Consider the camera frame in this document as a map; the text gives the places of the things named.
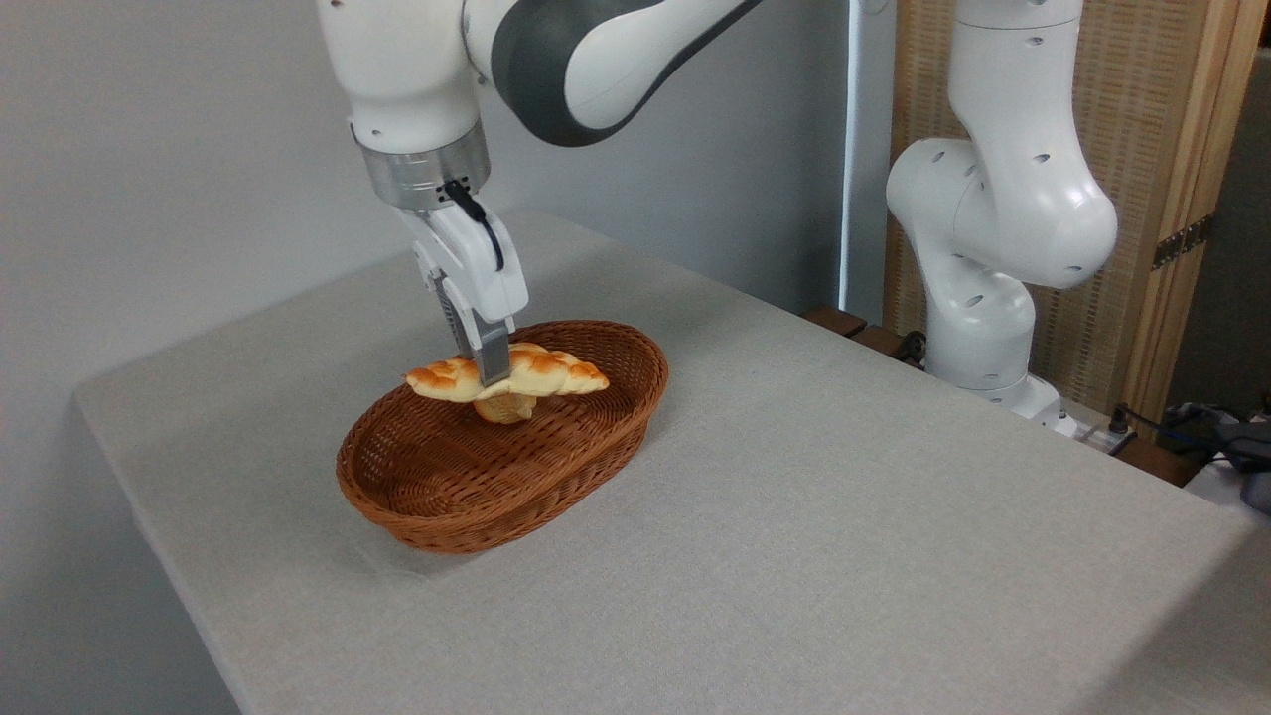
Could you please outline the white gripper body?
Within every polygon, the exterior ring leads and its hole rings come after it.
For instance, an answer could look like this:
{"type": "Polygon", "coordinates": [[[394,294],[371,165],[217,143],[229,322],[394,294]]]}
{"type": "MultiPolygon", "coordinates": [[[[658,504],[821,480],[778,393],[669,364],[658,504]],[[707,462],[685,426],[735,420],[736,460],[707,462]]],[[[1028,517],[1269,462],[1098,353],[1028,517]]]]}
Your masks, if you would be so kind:
{"type": "Polygon", "coordinates": [[[479,221],[459,207],[400,210],[400,221],[416,241],[425,243],[486,321],[511,317],[526,307],[520,258],[505,224],[494,213],[486,212],[486,221],[479,221]]]}

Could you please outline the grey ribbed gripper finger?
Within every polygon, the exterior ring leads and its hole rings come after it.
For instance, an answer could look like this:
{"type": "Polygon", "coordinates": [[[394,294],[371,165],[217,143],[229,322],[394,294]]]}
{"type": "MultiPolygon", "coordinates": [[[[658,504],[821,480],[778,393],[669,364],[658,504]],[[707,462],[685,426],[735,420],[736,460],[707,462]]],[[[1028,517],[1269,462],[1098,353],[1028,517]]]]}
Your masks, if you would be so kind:
{"type": "Polygon", "coordinates": [[[438,262],[435,262],[423,241],[414,241],[412,250],[419,264],[421,276],[430,281],[432,293],[435,293],[435,297],[441,304],[451,334],[455,342],[458,342],[460,356],[468,359],[477,359],[478,326],[472,304],[468,302],[459,290],[458,282],[451,279],[438,262]]]}
{"type": "Polygon", "coordinates": [[[513,319],[489,323],[478,311],[466,311],[466,342],[472,361],[480,373],[480,385],[491,386],[508,378],[511,353],[508,335],[513,331],[513,319]]]}

